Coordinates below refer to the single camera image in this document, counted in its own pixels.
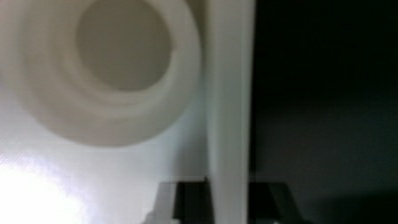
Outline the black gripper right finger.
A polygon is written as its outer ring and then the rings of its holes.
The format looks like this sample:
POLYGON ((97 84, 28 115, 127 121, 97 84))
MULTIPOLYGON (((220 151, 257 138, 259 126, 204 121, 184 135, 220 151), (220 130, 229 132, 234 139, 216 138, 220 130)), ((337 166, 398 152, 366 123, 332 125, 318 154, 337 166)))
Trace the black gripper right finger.
POLYGON ((303 218, 289 186, 248 175, 248 224, 310 224, 303 218))

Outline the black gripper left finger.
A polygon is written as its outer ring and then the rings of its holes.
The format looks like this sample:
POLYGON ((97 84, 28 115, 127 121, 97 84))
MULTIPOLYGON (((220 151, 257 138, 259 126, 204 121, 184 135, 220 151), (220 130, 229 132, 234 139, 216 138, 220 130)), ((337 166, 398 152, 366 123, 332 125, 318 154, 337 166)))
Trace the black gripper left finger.
POLYGON ((158 184, 154 205, 140 224, 213 224, 213 200, 206 177, 158 184))

